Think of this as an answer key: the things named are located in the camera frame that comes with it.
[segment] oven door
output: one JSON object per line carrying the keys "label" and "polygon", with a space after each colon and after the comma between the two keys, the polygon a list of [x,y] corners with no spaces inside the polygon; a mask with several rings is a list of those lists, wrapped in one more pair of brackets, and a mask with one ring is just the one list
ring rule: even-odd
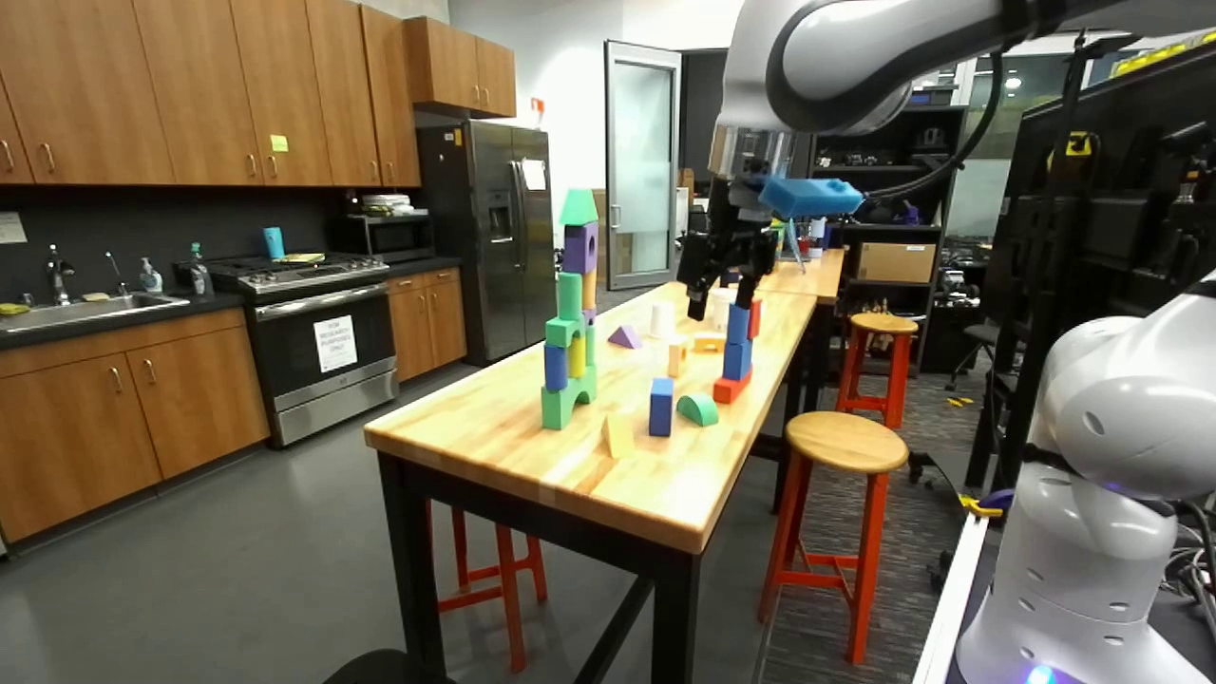
{"label": "oven door", "polygon": [[392,366],[383,281],[255,304],[249,328],[264,397]]}

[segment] bottle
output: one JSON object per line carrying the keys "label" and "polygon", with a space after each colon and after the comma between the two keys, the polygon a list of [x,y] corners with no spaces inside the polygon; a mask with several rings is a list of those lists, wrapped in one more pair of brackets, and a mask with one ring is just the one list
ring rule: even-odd
{"label": "bottle", "polygon": [[191,242],[191,285],[195,285],[195,295],[211,292],[211,271],[201,262],[201,242]]}
{"label": "bottle", "polygon": [[162,277],[158,277],[158,271],[153,264],[153,258],[141,258],[141,287],[143,287],[143,292],[162,292]]}

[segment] blue cup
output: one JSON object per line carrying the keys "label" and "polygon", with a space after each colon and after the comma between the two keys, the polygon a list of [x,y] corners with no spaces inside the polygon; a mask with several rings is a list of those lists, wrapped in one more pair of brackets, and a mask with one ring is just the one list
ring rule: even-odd
{"label": "blue cup", "polygon": [[282,226],[276,224],[269,224],[269,226],[262,226],[262,239],[264,239],[264,258],[269,262],[282,262],[287,252],[282,248]]}

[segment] microwave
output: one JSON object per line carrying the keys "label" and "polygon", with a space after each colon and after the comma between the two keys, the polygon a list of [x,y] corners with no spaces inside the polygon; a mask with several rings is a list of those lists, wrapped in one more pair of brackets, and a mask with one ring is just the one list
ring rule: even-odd
{"label": "microwave", "polygon": [[430,214],[401,214],[401,218],[350,214],[325,224],[325,248],[352,252],[352,256],[383,256],[383,262],[411,262],[411,258],[437,256]]}

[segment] stove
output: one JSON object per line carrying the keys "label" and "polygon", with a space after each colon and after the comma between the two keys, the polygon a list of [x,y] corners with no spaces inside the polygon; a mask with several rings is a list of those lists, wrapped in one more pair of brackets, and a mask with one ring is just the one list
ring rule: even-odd
{"label": "stove", "polygon": [[273,443],[396,397],[383,258],[207,258],[207,271],[221,292],[242,292]]}

